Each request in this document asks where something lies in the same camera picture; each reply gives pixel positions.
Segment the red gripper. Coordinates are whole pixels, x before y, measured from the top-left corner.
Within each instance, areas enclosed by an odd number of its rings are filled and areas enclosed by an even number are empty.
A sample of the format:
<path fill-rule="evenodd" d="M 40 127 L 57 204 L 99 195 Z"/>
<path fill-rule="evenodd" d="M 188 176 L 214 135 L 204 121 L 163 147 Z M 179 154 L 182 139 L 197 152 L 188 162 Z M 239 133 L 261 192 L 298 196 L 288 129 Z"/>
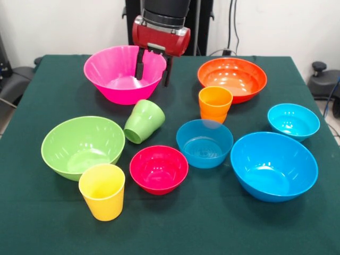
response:
<path fill-rule="evenodd" d="M 137 16 L 132 26 L 133 43 L 139 46 L 135 67 L 135 78 L 141 80 L 143 76 L 143 56 L 145 49 L 155 49 L 165 53 L 166 69 L 162 75 L 162 85 L 168 86 L 173 65 L 173 56 L 182 56 L 186 51 L 191 37 L 191 30 L 187 27 L 180 29 L 159 27 L 148 23 L 142 16 Z"/>

